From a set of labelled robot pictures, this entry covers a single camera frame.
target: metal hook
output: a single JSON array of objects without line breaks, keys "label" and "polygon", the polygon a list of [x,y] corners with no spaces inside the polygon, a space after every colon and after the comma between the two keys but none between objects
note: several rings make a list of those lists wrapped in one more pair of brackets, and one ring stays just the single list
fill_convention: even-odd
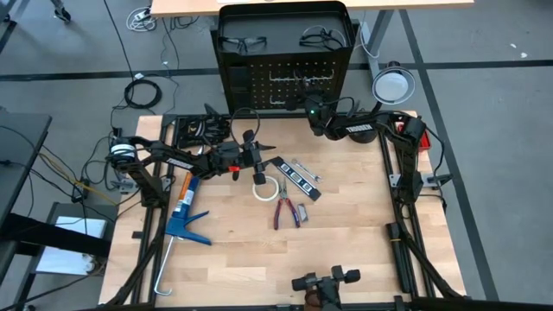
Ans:
[{"label": "metal hook", "polygon": [[159,289],[159,283],[162,280],[163,271],[165,270],[165,263],[167,262],[167,258],[169,257],[169,253],[171,252],[171,246],[173,245],[173,239],[175,239],[174,236],[171,236],[171,239],[169,240],[169,245],[167,246],[167,251],[165,252],[165,257],[163,258],[162,268],[159,270],[159,274],[157,275],[156,280],[156,286],[154,287],[154,291],[158,295],[171,295],[173,292],[173,289],[169,289],[167,292],[163,292]]}]

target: black pegboard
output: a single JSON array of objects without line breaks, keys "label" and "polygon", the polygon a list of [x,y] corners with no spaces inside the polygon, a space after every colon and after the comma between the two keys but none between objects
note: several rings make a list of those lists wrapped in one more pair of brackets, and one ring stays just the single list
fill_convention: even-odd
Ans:
[{"label": "black pegboard", "polygon": [[[314,25],[340,31],[346,45],[337,46],[334,51],[301,46],[303,31]],[[358,26],[338,2],[224,7],[219,13],[219,25],[212,28],[212,40],[229,112],[241,107],[283,109],[284,102],[297,95],[301,77],[309,79],[328,98],[338,98]],[[222,36],[263,36],[267,42],[244,51],[222,41]]]}]

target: wooden table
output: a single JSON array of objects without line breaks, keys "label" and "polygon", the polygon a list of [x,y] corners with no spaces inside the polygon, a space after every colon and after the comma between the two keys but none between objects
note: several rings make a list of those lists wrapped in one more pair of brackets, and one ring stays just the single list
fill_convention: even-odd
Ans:
[{"label": "wooden table", "polygon": [[[161,121],[161,117],[140,117],[137,135],[157,139]],[[241,133],[253,129],[255,122],[236,120],[234,130]],[[213,245],[180,240],[174,243],[162,282],[162,289],[172,288],[173,294],[157,296],[156,306],[302,304],[304,293],[292,291],[291,279],[312,271],[327,276],[336,264],[361,270],[359,282],[340,287],[344,303],[393,301],[400,290],[385,224],[393,222],[394,216],[378,141],[358,144],[350,139],[332,142],[315,137],[302,118],[262,119],[257,139],[277,146],[265,151],[264,159],[295,157],[324,178],[318,185],[322,196],[315,203],[288,182],[292,202],[306,205],[309,221],[296,229],[290,212],[283,209],[281,229],[273,230],[276,202],[253,197],[250,170],[242,172],[238,181],[232,181],[231,175],[203,181],[194,197],[192,214],[210,213],[193,222],[188,230],[210,238]],[[391,158],[395,161],[392,146]],[[418,167],[421,172],[431,171],[426,152],[419,156]],[[182,169],[175,170],[171,210],[185,174]],[[266,174],[282,178],[272,166]],[[420,197],[416,209],[430,261],[454,289],[464,293],[440,201]],[[145,209],[137,206],[118,220],[100,302],[116,294],[137,263],[139,240],[132,239],[131,234],[142,230],[144,214]],[[424,295],[417,264],[415,272]],[[144,273],[143,301],[150,273]]]},{"label": "wooden table", "polygon": [[[294,0],[251,0],[237,3],[277,3],[297,2]],[[470,6],[474,0],[342,0],[351,10],[395,10],[424,8],[458,8]],[[218,3],[217,0],[154,0],[152,15],[157,17],[170,16],[216,16],[219,9],[231,3]]]}]

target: tape roll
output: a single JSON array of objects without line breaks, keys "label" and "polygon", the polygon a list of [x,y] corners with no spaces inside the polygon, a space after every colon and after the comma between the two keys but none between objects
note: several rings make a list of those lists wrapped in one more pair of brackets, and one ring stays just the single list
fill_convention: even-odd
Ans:
[{"label": "tape roll", "polygon": [[256,184],[253,184],[253,186],[251,187],[251,191],[253,192],[253,196],[256,197],[256,199],[258,199],[258,200],[260,200],[260,201],[262,201],[262,202],[269,202],[269,201],[274,200],[274,199],[277,197],[277,195],[278,195],[278,190],[280,190],[280,189],[279,189],[279,186],[278,186],[278,181],[277,181],[275,178],[266,175],[266,176],[265,176],[265,179],[268,180],[268,181],[272,181],[272,182],[275,184],[275,189],[276,189],[276,191],[275,191],[275,193],[274,193],[273,195],[271,195],[271,196],[268,197],[268,198],[262,198],[262,197],[260,197],[259,194],[257,194]]}]

